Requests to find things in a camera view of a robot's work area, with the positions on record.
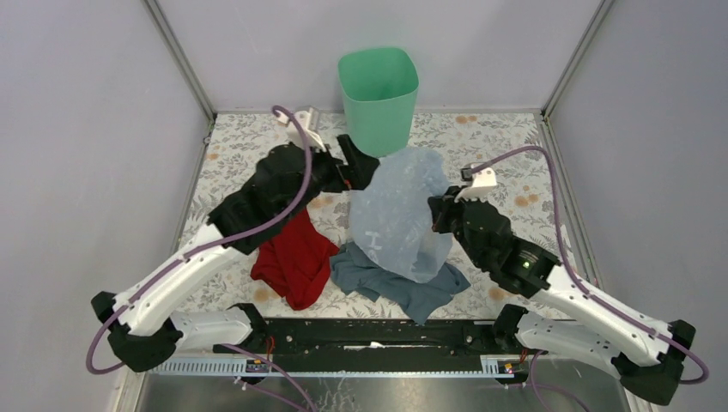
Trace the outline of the light blue plastic trash bag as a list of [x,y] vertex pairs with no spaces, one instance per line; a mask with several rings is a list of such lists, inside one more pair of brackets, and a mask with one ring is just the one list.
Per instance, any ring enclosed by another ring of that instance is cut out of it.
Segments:
[[433,231],[428,199],[449,186],[443,158],[430,148],[407,147],[380,159],[368,187],[351,195],[351,239],[382,269],[417,283],[432,281],[452,237]]

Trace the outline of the green plastic trash bin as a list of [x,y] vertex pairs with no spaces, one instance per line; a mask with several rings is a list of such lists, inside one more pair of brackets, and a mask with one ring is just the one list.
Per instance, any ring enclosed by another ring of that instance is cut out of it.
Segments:
[[354,145],[376,158],[406,147],[419,89],[410,55],[397,47],[351,52],[339,59],[337,74]]

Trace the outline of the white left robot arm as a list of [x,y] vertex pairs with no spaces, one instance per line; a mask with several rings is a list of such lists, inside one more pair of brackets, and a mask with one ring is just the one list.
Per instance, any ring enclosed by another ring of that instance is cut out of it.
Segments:
[[265,322],[250,304],[218,312],[178,307],[212,276],[277,236],[319,194],[369,185],[379,159],[362,153],[347,135],[337,142],[342,159],[328,148],[275,146],[154,273],[124,292],[93,297],[101,333],[122,366],[146,372],[178,351],[230,344],[254,353],[265,345]]

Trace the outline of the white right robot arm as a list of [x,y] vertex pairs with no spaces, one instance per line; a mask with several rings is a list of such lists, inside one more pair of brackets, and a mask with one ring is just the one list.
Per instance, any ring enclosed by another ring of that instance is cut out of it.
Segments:
[[667,406],[684,371],[695,327],[638,312],[580,276],[550,251],[516,236],[510,220],[482,201],[455,194],[430,197],[433,230],[450,233],[465,254],[500,288],[568,315],[571,324],[548,321],[521,306],[507,305],[492,340],[512,354],[519,348],[568,356],[617,379],[653,404]]

